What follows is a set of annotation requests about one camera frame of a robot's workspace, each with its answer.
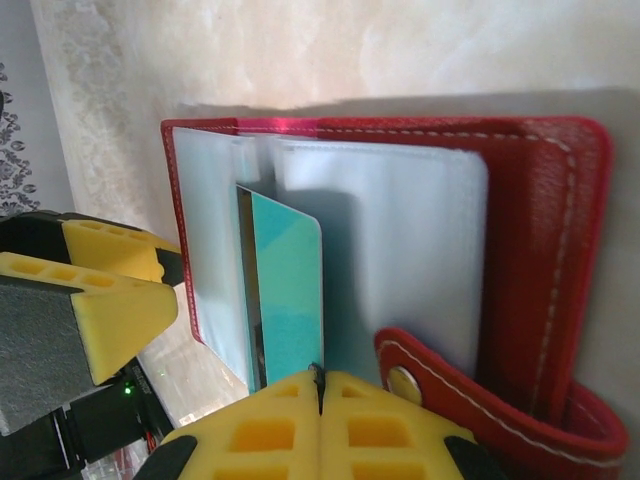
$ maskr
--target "table surface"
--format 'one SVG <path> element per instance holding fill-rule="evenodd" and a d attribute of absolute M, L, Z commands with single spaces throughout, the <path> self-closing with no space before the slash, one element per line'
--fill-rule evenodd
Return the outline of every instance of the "table surface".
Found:
<path fill-rule="evenodd" d="M 77 209 L 177 233 L 159 136 L 176 116 L 583 114 L 617 149 L 577 378 L 640 471 L 640 3 L 32 0 Z M 180 318 L 144 352 L 177 423 L 246 394 Z"/>

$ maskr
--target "yellow foam pad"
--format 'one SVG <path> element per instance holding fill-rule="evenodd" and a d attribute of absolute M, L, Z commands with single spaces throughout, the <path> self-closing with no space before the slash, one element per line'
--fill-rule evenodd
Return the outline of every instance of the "yellow foam pad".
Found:
<path fill-rule="evenodd" d="M 71 294 L 78 330 L 96 385 L 108 380 L 178 314 L 174 290 L 162 283 L 0 253 L 0 275 L 82 290 Z"/>
<path fill-rule="evenodd" d="M 151 282 L 161 282 L 164 274 L 156 248 L 180 253 L 178 247 L 149 232 L 95 220 L 67 220 L 62 232 L 74 265 Z"/>
<path fill-rule="evenodd" d="M 172 432 L 198 445 L 180 480 L 463 480 L 444 438 L 472 434 L 341 372 L 323 414 L 312 372 L 275 383 Z"/>

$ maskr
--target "wallet strap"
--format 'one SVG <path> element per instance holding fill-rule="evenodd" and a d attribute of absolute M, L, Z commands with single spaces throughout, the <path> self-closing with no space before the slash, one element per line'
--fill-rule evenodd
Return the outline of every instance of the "wallet strap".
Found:
<path fill-rule="evenodd" d="M 572 382 L 561 426 L 536 420 L 466 377 L 407 332 L 380 330 L 380 372 L 401 366 L 417 382 L 422 406 L 470 429 L 515 480 L 614 480 L 627 432 L 593 393 Z"/>

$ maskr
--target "red leather wallet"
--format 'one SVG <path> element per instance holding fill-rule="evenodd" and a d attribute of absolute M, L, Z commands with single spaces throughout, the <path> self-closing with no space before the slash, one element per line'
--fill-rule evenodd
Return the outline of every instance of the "red leather wallet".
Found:
<path fill-rule="evenodd" d="M 571 380 L 612 167 L 611 143 L 598 124 L 575 117 L 163 122 L 198 338 L 174 127 L 480 152 L 489 169 L 489 199 L 476 378 L 464 377 L 407 333 L 385 329 L 376 337 L 383 380 L 393 366 L 408 369 L 424 406 L 470 428 L 511 467 L 514 479 L 617 476 L 626 431 Z"/>

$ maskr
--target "teal card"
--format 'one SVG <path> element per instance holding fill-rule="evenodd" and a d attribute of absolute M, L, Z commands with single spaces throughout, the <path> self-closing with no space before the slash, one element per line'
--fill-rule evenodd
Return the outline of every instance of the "teal card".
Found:
<path fill-rule="evenodd" d="M 323 364 L 322 239 L 315 218 L 238 187 L 254 388 Z"/>

